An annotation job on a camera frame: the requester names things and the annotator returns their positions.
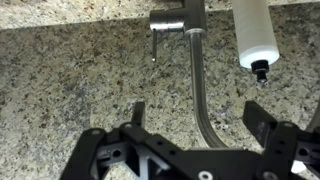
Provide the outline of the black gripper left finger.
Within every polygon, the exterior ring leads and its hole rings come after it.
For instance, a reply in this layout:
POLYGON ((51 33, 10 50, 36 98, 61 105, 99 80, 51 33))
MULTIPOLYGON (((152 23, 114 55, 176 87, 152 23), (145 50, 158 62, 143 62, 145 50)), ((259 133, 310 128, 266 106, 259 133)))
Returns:
POLYGON ((84 131, 59 180, 103 180, 111 165, 124 162, 138 180, 146 180, 138 145, 143 140, 145 103, 136 102, 129 122, 111 132, 101 128, 84 131))

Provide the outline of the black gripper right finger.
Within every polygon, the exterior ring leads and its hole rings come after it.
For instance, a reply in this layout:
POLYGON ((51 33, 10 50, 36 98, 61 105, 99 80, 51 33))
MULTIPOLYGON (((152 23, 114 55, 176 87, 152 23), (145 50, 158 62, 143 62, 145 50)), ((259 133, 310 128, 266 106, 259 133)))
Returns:
POLYGON ((255 101, 245 102, 243 123, 264 148, 256 170, 258 180, 304 180, 291 171, 295 161, 320 177, 318 131, 308 132, 289 121, 277 121, 255 101))

